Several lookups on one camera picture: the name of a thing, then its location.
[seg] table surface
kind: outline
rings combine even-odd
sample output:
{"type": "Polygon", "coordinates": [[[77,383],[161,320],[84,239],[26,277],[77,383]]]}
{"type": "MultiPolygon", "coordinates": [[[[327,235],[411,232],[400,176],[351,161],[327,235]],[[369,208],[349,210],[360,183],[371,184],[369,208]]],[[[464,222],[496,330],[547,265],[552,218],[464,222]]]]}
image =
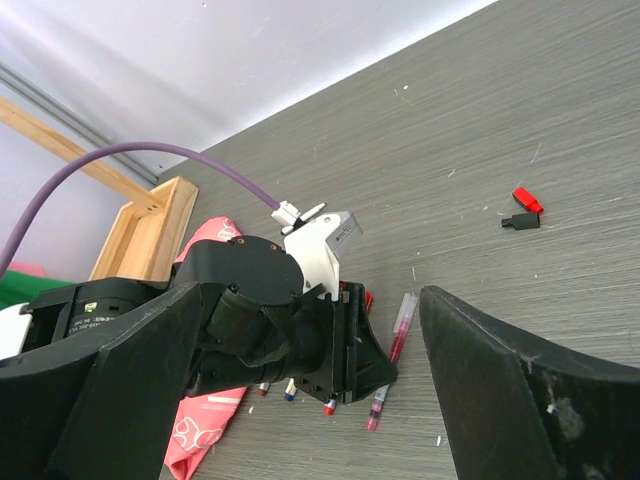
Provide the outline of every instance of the table surface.
{"type": "MultiPolygon", "coordinates": [[[[209,153],[299,208],[356,213],[343,278],[373,292],[385,349],[403,294],[435,284],[640,366],[638,25],[634,0],[503,0],[209,153]],[[519,185],[546,207],[538,230],[500,226],[519,185]]],[[[228,215],[281,242],[228,179],[192,162],[176,174],[200,187],[188,235],[228,215]]],[[[376,433],[369,401],[326,417],[302,394],[284,402],[283,384],[250,391],[195,478],[456,478],[417,325],[399,370],[376,433]]]]}

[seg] red marker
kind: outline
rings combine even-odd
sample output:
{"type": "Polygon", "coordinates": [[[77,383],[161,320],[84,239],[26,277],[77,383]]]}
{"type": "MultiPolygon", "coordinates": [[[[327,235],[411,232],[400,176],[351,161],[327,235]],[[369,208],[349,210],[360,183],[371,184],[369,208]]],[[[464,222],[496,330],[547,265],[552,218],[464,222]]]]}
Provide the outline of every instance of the red marker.
{"type": "Polygon", "coordinates": [[[516,188],[513,192],[513,198],[527,212],[537,213],[538,215],[544,212],[544,208],[538,203],[536,197],[531,195],[524,187],[516,188]]]}

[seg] green fabric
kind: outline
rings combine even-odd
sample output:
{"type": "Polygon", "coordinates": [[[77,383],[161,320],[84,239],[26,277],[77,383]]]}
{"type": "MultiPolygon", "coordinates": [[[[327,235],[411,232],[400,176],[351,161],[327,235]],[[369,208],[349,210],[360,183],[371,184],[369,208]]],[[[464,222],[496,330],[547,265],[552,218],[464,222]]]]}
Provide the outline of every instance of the green fabric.
{"type": "Polygon", "coordinates": [[[67,285],[70,283],[8,271],[4,277],[0,278],[0,310],[18,303],[30,302],[43,290],[67,285]]]}

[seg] towel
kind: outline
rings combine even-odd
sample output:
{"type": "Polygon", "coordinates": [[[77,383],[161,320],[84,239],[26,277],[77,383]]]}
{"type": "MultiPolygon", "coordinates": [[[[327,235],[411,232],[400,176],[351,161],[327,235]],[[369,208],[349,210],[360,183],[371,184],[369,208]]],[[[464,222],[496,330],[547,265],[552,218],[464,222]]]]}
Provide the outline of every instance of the towel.
{"type": "MultiPolygon", "coordinates": [[[[239,235],[241,233],[227,217],[212,218],[191,237],[176,262],[182,262],[191,245],[198,240],[226,242],[239,235]]],[[[180,402],[164,457],[164,463],[174,477],[189,480],[193,476],[207,452],[224,433],[246,390],[246,387],[234,388],[180,402]]]]}

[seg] white wall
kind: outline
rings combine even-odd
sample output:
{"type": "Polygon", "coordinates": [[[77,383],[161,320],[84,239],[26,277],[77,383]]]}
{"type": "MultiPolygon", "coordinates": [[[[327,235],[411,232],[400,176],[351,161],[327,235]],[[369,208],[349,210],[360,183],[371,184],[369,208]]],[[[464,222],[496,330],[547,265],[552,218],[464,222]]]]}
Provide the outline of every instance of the white wall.
{"type": "MultiPolygon", "coordinates": [[[[2,86],[0,95],[88,148],[2,86]]],[[[61,159],[0,123],[0,248],[33,195],[62,165],[61,159]]],[[[50,277],[87,280],[124,203],[124,198],[84,173],[72,175],[45,203],[14,260],[40,265],[50,277]]]]}
{"type": "Polygon", "coordinates": [[[114,140],[202,150],[493,1],[3,0],[0,62],[114,140]]]}

